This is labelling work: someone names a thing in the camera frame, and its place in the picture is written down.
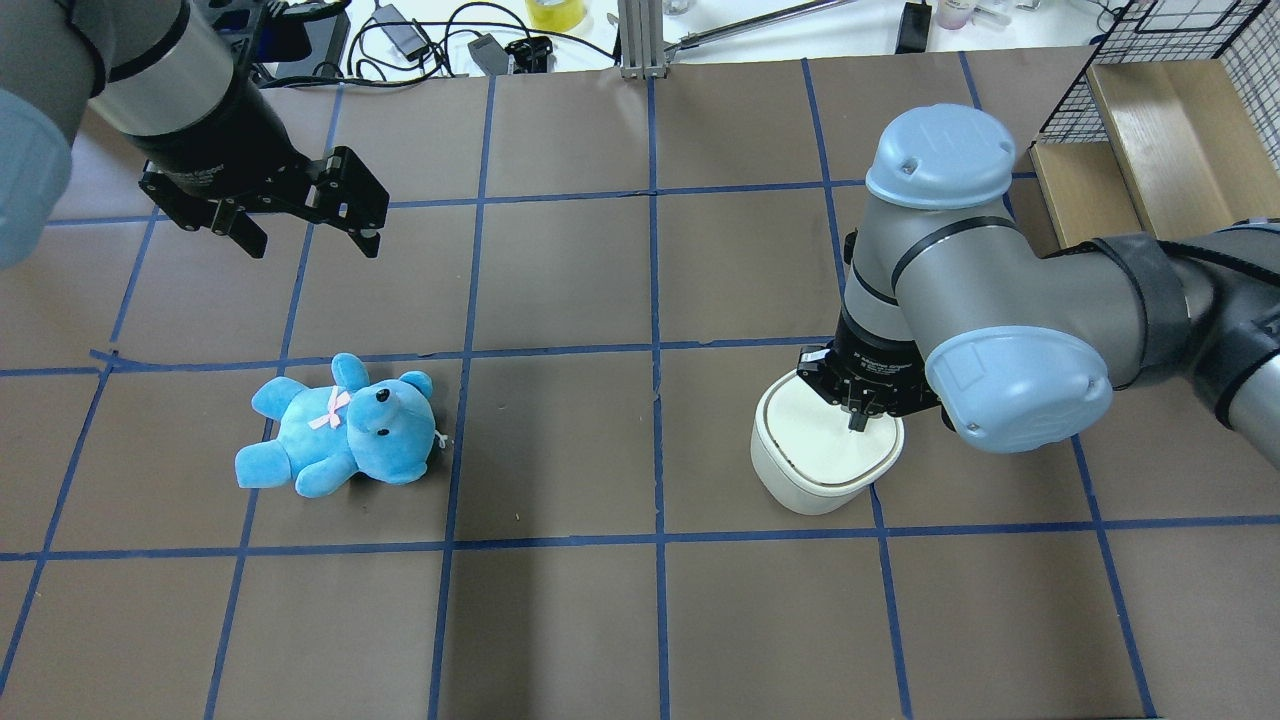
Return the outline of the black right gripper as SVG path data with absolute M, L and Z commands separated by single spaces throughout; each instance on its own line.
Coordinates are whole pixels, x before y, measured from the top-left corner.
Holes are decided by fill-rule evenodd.
M 918 347 L 874 334 L 851 318 L 838 320 L 828 343 L 803 347 L 796 374 L 824 402 L 850 413 L 851 432 L 864 432 L 873 416 L 940 406 Z

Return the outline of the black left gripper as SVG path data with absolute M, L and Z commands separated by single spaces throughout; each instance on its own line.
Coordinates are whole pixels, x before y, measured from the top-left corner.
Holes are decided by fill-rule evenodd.
M 255 213 L 283 213 L 335 227 L 365 258 L 376 259 L 390 202 L 387 188 L 348 146 L 337 146 L 319 160 L 301 156 L 230 195 L 202 197 L 154 161 L 143 167 L 138 186 L 179 227 L 211 229 L 253 259 L 262 259 L 268 247 L 268 234 L 250 217 Z

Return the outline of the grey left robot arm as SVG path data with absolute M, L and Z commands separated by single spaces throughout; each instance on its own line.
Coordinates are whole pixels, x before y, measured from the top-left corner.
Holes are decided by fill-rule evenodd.
M 261 258 L 268 234 L 253 215 L 284 213 L 337 228 L 375 258 L 385 187 L 352 149 L 302 154 L 251 76 L 264 35 L 291 60 L 307 51 L 306 23 L 344 9 L 255 4 L 233 49 L 197 1 L 5 1 L 3 266 L 35 251 L 87 111 L 141 151 L 140 187 L 180 228 Z

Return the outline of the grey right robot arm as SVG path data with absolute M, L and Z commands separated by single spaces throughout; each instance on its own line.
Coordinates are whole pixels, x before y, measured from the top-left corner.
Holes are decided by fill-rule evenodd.
M 1277 461 L 1277 222 L 1144 232 L 1037 256 L 1004 205 L 1014 145 L 969 106 L 891 120 L 847 238 L 835 336 L 797 375 L 861 430 L 941 407 L 972 447 L 1016 454 L 1083 432 L 1119 391 L 1187 379 Z

